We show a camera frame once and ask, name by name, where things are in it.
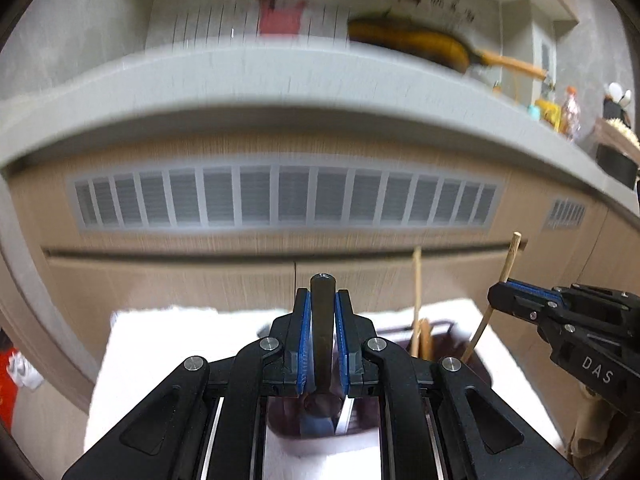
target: yellow frying pan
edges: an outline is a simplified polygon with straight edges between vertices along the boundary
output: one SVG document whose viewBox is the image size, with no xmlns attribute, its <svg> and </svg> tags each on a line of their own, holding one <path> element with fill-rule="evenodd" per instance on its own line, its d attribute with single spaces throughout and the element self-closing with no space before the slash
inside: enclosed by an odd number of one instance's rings
<svg viewBox="0 0 640 480">
<path fill-rule="evenodd" d="M 503 66 L 544 80 L 547 70 L 513 57 L 476 51 L 449 32 L 404 18 L 363 16 L 348 21 L 351 41 L 368 43 L 412 54 L 465 73 L 472 64 Z"/>
</svg>

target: pan handle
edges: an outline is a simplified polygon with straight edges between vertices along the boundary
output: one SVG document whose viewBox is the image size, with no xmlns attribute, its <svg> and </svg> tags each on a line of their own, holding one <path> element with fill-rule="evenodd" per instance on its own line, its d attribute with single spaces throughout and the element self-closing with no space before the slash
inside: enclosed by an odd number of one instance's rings
<svg viewBox="0 0 640 480">
<path fill-rule="evenodd" d="M 531 63 L 515 59 L 514 57 L 501 56 L 500 54 L 495 54 L 487 50 L 481 50 L 478 54 L 484 65 L 498 65 L 511 68 L 512 70 L 522 72 L 540 80 L 545 80 L 548 75 L 547 70 L 532 65 Z"/>
</svg>

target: gray countertop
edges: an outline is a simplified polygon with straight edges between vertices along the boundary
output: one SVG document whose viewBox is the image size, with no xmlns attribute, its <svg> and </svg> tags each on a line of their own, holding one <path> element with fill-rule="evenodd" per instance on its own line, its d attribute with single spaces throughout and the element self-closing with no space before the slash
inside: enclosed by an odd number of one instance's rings
<svg viewBox="0 0 640 480">
<path fill-rule="evenodd" d="M 503 160 L 584 190 L 640 228 L 635 192 L 507 98 L 411 56 L 319 38 L 146 51 L 0 103 L 0 167 L 243 126 L 348 129 Z"/>
</svg>

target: silver bolt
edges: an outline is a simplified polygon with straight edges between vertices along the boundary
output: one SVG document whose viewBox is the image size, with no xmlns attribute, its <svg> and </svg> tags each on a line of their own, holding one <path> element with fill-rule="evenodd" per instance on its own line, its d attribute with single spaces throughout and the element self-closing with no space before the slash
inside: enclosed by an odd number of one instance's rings
<svg viewBox="0 0 640 480">
<path fill-rule="evenodd" d="M 203 364 L 204 364 L 204 360 L 202 359 L 202 357 L 199 357 L 197 355 L 187 357 L 184 360 L 184 367 L 187 368 L 187 370 L 190 372 L 200 370 Z"/>
<path fill-rule="evenodd" d="M 457 372 L 462 368 L 462 364 L 455 357 L 445 357 L 442 360 L 442 367 L 449 372 Z"/>
<path fill-rule="evenodd" d="M 263 350 L 275 350 L 280 346 L 280 342 L 274 337 L 265 337 L 260 340 L 260 348 Z"/>
<path fill-rule="evenodd" d="M 386 341 L 381 337 L 372 337 L 367 341 L 367 346 L 374 352 L 380 352 L 386 348 Z"/>
</svg>

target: bottle with orange cap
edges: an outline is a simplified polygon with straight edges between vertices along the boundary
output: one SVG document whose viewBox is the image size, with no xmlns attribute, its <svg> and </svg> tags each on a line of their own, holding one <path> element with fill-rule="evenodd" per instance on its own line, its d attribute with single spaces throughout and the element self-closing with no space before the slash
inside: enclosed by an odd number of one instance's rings
<svg viewBox="0 0 640 480">
<path fill-rule="evenodd" d="M 569 140 L 577 140 L 580 130 L 580 107 L 575 95 L 575 88 L 568 86 L 560 115 L 560 132 Z"/>
</svg>

